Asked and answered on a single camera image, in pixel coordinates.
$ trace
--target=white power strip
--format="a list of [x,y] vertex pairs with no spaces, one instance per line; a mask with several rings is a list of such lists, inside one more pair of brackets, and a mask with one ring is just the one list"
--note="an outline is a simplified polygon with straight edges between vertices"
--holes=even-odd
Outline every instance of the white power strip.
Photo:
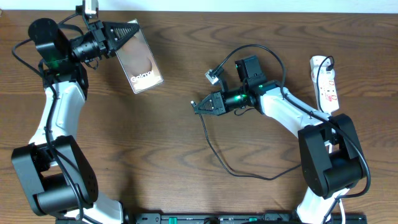
[[310,60],[311,65],[311,79],[313,82],[313,87],[315,90],[315,96],[317,98],[317,106],[318,110],[320,109],[318,104],[318,90],[317,90],[317,74],[319,71],[319,93],[320,93],[320,104],[323,112],[331,114],[332,112],[338,110],[338,99],[337,99],[337,91],[335,85],[335,70],[326,71],[327,66],[331,65],[330,59],[328,58],[319,68],[320,64],[325,59],[325,56],[314,56]]

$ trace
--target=wood grain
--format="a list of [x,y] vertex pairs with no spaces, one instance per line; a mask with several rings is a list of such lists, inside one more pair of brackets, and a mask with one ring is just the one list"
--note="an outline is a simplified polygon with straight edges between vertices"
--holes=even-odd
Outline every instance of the wood grain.
[[[0,17],[0,223],[53,223],[35,216],[11,164],[15,147],[27,144],[44,108],[40,79],[11,55],[41,17],[61,21],[68,11],[5,11]],[[398,215],[398,16],[382,14],[100,12],[103,21],[137,18],[165,83],[133,94],[116,58],[88,69],[89,94],[77,141],[94,168],[99,189],[138,208],[163,212],[292,210],[306,184],[300,170],[275,181],[237,179],[218,164],[205,141],[191,100],[218,87],[204,73],[243,44],[264,44],[280,55],[287,87],[315,106],[309,59],[333,55],[340,110],[354,121],[369,162],[372,186],[345,200],[349,212],[369,223],[397,223]],[[83,28],[80,19],[72,24]],[[33,44],[18,50],[32,65]],[[257,54],[269,79],[281,70],[271,55]],[[233,61],[224,67],[231,86],[240,85]],[[300,162],[298,142],[276,121],[255,111],[236,117],[205,117],[210,138],[236,170],[273,176]],[[352,192],[358,192],[364,181]]]

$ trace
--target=green component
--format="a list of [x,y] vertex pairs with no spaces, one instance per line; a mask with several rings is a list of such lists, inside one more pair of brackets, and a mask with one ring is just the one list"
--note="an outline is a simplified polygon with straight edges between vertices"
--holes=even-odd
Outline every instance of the green component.
[[177,224],[177,218],[169,218],[169,224]]

